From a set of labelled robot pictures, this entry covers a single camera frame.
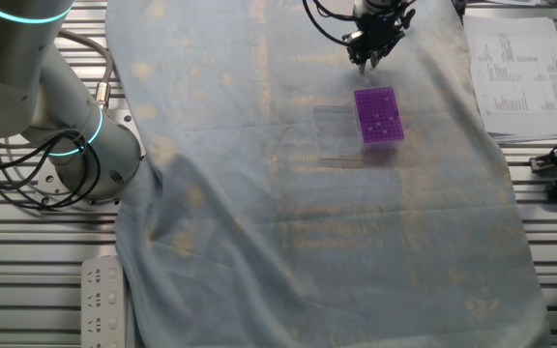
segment white power strip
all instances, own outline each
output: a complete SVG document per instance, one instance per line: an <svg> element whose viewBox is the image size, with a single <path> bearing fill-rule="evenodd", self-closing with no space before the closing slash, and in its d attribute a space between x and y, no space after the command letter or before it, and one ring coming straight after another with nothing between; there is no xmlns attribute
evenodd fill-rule
<svg viewBox="0 0 557 348"><path fill-rule="evenodd" d="M81 266L81 348L124 348L126 291L117 256Z"/></svg>

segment wrinkled fabric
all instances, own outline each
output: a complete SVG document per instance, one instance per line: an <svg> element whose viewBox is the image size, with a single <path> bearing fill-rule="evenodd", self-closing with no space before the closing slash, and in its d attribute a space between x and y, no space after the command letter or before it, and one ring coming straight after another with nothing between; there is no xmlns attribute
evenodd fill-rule
<svg viewBox="0 0 557 348"><path fill-rule="evenodd" d="M300 0L108 3L108 47L148 154L116 221L129 344L549 345L460 22L448 0L415 8L407 37L360 75ZM377 87L395 89L403 145L319 158L313 107Z"/></svg>

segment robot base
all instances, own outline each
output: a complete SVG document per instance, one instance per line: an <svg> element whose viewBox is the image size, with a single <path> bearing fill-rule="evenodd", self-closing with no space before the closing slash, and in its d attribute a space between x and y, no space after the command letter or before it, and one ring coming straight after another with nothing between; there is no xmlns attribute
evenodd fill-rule
<svg viewBox="0 0 557 348"><path fill-rule="evenodd" d="M141 142L141 138L139 137L139 132L136 128L136 124L134 123L134 119L129 114L128 110L108 110L106 115L111 120L124 125L126 128L131 130L131 132L136 137L136 140L139 142L139 146L141 147L141 156L145 156L145 148L143 147L143 143ZM37 187L40 190L46 192L67 192L69 191L68 188L64 186L64 184L59 180L57 173L55 172L55 166L50 162L46 161L38 174L38 184ZM56 214L87 214L87 213L95 213L95 214L117 214L120 209L120 204L122 199L126 196L126 189L122 189L118 192L117 196L110 197L108 199L101 198L95 199L90 194L86 199L74 204L71 207L63 209L59 212L48 212L43 211L43 214L49 215L56 215ZM64 196L45 196L41 193L36 192L35 198L38 201L43 202L44 204L53 204L59 201Z"/></svg>

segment metal slatted table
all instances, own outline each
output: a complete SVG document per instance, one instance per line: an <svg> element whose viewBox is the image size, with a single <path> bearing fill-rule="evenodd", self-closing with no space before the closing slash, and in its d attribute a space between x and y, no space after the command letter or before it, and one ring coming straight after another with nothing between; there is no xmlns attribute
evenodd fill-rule
<svg viewBox="0 0 557 348"><path fill-rule="evenodd" d="M77 0L64 28L106 45L105 10L104 1ZM472 2L466 14L546 16L553 18L557 27L557 6L525 8ZM104 61L100 55L64 39L56 39L55 43L93 93L103 75ZM116 77L111 79L111 87L111 109L118 114L128 114L124 91ZM549 308L555 346L557 205L543 202L540 191L550 179L532 175L527 161L532 156L547 153L556 144L557 140L502 145ZM27 152L18 150L15 155ZM28 163L21 169L29 172L32 164L36 163ZM35 216L7 204L0 197L0 347L72 348L80 345L80 264L89 258L114 254L114 219L113 214Z"/></svg>

